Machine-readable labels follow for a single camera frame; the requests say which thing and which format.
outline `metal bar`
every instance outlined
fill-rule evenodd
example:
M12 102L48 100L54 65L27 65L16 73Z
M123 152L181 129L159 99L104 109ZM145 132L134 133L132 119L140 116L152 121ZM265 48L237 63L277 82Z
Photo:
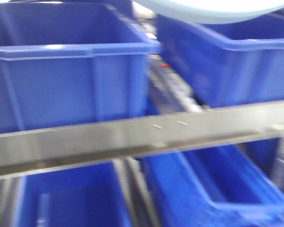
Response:
M0 134L0 178L116 157L281 137L282 133L284 101L6 133Z

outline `metal shelving rack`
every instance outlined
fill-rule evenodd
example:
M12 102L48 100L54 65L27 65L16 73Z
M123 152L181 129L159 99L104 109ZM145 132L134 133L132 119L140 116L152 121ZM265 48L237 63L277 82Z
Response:
M284 100L209 109L158 58L150 99L162 115L0 134L0 227L10 226L22 175L114 160L135 227L159 227L151 196L132 157L284 137Z

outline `metal shelf rail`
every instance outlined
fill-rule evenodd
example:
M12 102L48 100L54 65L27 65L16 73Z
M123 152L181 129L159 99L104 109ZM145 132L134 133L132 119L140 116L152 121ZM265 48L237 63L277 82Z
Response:
M172 94L152 67L151 98L160 112ZM205 148L284 136L284 100L136 119L0 134L0 179L170 149Z

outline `plastic storage bin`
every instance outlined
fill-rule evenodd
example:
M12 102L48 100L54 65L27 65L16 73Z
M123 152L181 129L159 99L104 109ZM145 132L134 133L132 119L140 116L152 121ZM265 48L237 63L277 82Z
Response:
M0 133L144 115L158 46L110 5L0 4Z
M112 163L24 176L15 227L131 227Z
M157 19L161 55L210 107L284 99L284 17L225 24Z
M164 227L284 227L284 196L236 146L141 162Z
M131 0L11 0L9 2L25 2L25 1L59 1L59 2L90 2L90 3L108 3L114 6L125 16L133 18L133 6Z
M280 138L245 143L248 156L267 175L270 176Z

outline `white round lid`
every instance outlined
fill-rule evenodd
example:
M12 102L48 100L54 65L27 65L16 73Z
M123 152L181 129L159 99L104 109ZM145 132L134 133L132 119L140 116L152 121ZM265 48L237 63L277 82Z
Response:
M135 0L174 19L225 24L252 19L284 7L284 0Z

